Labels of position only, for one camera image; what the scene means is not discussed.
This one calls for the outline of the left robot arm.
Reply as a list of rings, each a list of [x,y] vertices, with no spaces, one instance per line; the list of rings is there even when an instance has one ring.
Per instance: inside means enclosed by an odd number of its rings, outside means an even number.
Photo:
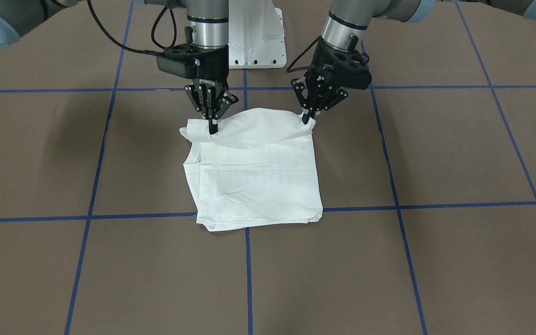
[[[335,0],[321,34],[311,42],[314,55],[293,79],[292,89],[307,124],[348,97],[347,88],[368,89],[372,76],[368,55],[358,50],[372,19],[419,22],[434,8],[434,0]]]

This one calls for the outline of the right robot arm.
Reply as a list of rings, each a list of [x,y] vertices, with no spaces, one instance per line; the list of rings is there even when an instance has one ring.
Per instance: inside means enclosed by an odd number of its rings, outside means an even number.
[[[17,44],[25,35],[44,25],[64,9],[80,4],[78,0],[0,0],[0,49]],[[238,102],[229,91],[229,1],[227,0],[143,0],[141,4],[158,6],[161,13],[175,18],[183,9],[187,22],[185,41],[179,44],[173,36],[169,45],[153,40],[155,49],[130,47],[108,30],[93,0],[86,0],[97,28],[114,45],[124,51],[155,57],[160,71],[191,83],[185,92],[201,117],[207,130],[216,134],[222,116]]]

